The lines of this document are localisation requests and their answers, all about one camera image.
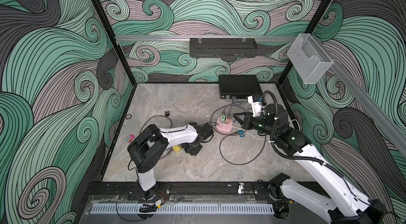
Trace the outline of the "yellow charger cube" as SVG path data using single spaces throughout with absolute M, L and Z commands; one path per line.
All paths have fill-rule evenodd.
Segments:
M 172 149 L 174 150 L 175 153 L 178 153 L 179 151 L 182 150 L 181 146 L 179 146 L 179 145 L 173 146 Z

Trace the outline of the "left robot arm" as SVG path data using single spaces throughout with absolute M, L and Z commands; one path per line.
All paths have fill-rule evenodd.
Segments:
M 143 130 L 127 150 L 136 166 L 138 183 L 144 192 L 150 192 L 156 185 L 153 168 L 165 150 L 180 146 L 186 153 L 196 156 L 202 143 L 214 135 L 210 123 L 199 125 L 190 122 L 179 128 L 162 129 L 155 124 Z

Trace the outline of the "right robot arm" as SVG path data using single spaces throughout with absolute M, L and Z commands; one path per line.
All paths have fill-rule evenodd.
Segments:
M 280 174 L 270 181 L 272 197 L 293 200 L 329 224 L 379 224 L 383 220 L 388 212 L 384 204 L 355 189 L 301 131 L 290 126 L 281 105 L 265 107 L 255 102 L 252 108 L 252 112 L 234 114 L 234 119 L 243 129 L 268 136 L 279 156 L 299 163 L 327 193 L 323 196 Z

